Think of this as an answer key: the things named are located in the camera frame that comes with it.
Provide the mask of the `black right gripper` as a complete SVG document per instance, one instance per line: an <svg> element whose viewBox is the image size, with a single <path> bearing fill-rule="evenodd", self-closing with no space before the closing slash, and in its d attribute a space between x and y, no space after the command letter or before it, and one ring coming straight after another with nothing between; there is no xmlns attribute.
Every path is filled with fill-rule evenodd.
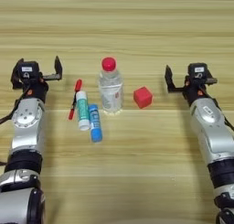
<svg viewBox="0 0 234 224"><path fill-rule="evenodd" d="M181 88L176 88L173 83L173 73L169 66L165 67L165 82L167 90L169 92L181 92L187 101L188 105L199 99L209 98L210 95L207 93L207 85L213 85L218 82L217 79L213 78L209 69L207 70L207 79L192 79L186 76L185 84Z"/></svg>

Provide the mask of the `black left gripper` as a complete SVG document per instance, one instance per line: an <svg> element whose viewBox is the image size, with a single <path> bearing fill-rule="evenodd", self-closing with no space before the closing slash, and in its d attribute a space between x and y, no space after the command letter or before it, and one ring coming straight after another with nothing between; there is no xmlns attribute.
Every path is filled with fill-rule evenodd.
<svg viewBox="0 0 234 224"><path fill-rule="evenodd" d="M54 65L57 74L43 75L39 72L38 74L33 75L32 73L24 72L19 79L18 64L23 61L23 59L20 59L13 68L11 75L13 89L23 89L23 94L20 97L21 100L36 98L46 102L48 82L62 79L62 65L59 57L55 58Z"/></svg>

